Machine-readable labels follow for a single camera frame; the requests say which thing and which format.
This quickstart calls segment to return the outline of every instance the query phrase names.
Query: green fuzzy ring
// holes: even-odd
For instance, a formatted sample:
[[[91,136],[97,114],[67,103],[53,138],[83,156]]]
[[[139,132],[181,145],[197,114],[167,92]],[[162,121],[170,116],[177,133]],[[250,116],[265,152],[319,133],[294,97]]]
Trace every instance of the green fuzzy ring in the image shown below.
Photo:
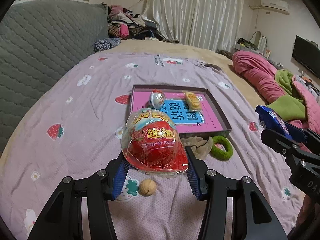
[[[221,161],[227,161],[233,155],[233,148],[231,143],[228,141],[227,138],[223,136],[214,136],[212,137],[213,145],[211,149],[212,156]],[[220,143],[224,146],[226,151],[223,151],[215,146],[216,143]]]

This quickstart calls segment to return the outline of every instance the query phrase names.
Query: metal bolt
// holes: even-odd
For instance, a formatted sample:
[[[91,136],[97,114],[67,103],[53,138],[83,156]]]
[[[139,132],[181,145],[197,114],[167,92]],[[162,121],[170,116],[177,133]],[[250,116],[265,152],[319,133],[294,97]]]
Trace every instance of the metal bolt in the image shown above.
[[[207,174],[208,174],[209,176],[215,176],[215,175],[217,174],[217,172],[216,172],[215,170],[208,170],[208,171],[207,171]]]
[[[102,177],[102,176],[106,175],[107,172],[105,170],[100,170],[100,171],[97,172],[97,174],[98,174],[98,176]]]
[[[244,176],[242,179],[245,183],[250,183],[252,181],[252,179],[248,176]]]
[[[63,179],[63,183],[69,183],[71,180],[72,180],[71,177],[65,177],[65,178]]]

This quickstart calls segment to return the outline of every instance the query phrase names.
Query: gray quilted headboard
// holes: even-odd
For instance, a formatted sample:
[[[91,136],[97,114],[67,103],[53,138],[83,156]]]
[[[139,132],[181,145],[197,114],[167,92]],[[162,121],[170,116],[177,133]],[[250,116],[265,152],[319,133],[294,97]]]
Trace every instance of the gray quilted headboard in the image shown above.
[[[11,6],[0,22],[0,156],[36,101],[108,37],[103,5],[37,0]]]

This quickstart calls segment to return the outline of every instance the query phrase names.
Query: curtain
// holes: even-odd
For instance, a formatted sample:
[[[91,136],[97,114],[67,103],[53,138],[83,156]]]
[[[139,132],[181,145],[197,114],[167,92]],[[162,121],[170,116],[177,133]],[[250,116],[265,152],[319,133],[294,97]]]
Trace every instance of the curtain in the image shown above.
[[[199,48],[231,51],[244,0],[147,0],[142,14],[169,40]]]

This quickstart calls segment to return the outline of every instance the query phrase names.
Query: television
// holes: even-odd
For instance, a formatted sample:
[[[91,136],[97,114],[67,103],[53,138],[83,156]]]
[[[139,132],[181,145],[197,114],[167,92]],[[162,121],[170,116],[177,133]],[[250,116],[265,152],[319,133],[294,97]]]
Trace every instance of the television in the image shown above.
[[[320,50],[316,45],[296,36],[292,57],[320,78]]]

